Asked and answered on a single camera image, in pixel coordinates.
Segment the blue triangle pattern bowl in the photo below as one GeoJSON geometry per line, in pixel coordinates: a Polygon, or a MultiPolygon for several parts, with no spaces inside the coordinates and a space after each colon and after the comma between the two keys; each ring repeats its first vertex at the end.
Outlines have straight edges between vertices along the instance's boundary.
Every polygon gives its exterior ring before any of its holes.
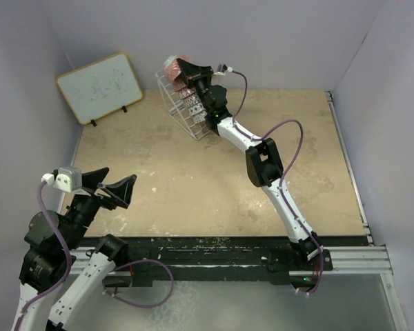
{"type": "Polygon", "coordinates": [[[191,88],[182,88],[178,91],[178,95],[182,101],[193,100],[196,97],[196,92],[191,88]]]}

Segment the white wire dish rack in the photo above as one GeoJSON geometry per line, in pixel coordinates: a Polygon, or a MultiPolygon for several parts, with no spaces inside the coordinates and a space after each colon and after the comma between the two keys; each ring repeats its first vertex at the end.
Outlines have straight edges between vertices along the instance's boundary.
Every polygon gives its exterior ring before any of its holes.
{"type": "Polygon", "coordinates": [[[173,83],[166,80],[164,70],[160,70],[155,76],[167,113],[195,140],[200,140],[206,136],[210,131],[207,128],[206,121],[194,124],[188,108],[184,106],[178,92],[173,90],[173,83]]]}

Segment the red diamond dot bowl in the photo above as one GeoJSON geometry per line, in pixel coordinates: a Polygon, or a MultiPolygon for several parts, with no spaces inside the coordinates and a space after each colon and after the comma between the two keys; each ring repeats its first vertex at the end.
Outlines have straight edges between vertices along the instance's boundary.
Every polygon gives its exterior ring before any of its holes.
{"type": "Polygon", "coordinates": [[[204,107],[202,106],[202,104],[196,104],[193,106],[190,106],[188,108],[189,114],[190,116],[195,116],[196,114],[199,114],[200,112],[204,111],[204,107]]]}

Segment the black floral pattern bowl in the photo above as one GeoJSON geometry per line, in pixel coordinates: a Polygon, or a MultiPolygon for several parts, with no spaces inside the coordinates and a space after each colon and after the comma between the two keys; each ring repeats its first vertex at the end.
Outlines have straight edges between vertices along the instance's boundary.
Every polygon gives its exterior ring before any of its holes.
{"type": "Polygon", "coordinates": [[[192,116],[194,124],[198,124],[198,123],[205,121],[205,117],[206,117],[205,112],[199,112],[192,116]]]}

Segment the grey medallion pattern bowl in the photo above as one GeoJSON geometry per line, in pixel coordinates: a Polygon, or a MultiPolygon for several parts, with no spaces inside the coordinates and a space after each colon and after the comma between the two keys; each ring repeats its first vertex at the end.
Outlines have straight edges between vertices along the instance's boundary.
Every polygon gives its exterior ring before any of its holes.
{"type": "Polygon", "coordinates": [[[172,82],[173,90],[175,92],[179,92],[186,88],[186,83],[181,77],[176,77],[175,80],[172,82]]]}

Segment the brown lattice pattern bowl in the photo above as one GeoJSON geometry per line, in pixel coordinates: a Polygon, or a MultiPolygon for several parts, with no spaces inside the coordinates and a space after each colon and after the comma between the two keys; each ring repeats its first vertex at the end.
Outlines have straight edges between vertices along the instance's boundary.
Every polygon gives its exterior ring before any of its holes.
{"type": "Polygon", "coordinates": [[[191,94],[182,99],[183,104],[186,108],[191,107],[202,107],[201,101],[196,94],[191,94]]]}

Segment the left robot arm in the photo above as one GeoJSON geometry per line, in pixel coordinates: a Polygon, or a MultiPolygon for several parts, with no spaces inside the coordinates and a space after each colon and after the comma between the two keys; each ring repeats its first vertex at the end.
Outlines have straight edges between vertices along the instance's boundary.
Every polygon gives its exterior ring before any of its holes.
{"type": "Polygon", "coordinates": [[[107,167],[82,173],[62,167],[45,173],[37,189],[40,212],[31,219],[24,237],[30,248],[21,271],[20,297],[13,330],[66,330],[96,285],[111,270],[128,263],[128,244],[112,235],[104,236],[94,248],[89,262],[63,296],[56,298],[77,260],[72,251],[80,243],[100,208],[128,208],[137,175],[105,184],[107,167]],[[65,214],[48,210],[42,198],[50,186],[73,195],[65,214]]]}

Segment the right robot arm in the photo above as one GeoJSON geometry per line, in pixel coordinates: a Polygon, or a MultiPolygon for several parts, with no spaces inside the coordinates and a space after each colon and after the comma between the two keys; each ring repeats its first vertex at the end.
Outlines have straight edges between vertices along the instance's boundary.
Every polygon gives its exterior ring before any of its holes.
{"type": "Polygon", "coordinates": [[[290,195],[284,181],[289,169],[283,167],[270,134],[258,137],[236,121],[226,107],[227,90],[212,84],[214,71],[210,66],[197,66],[180,58],[177,63],[184,83],[196,92],[206,111],[207,127],[245,154],[250,182],[262,189],[284,223],[294,251],[294,264],[301,270],[308,270],[317,263],[317,257],[323,263],[323,245],[290,195]]]}

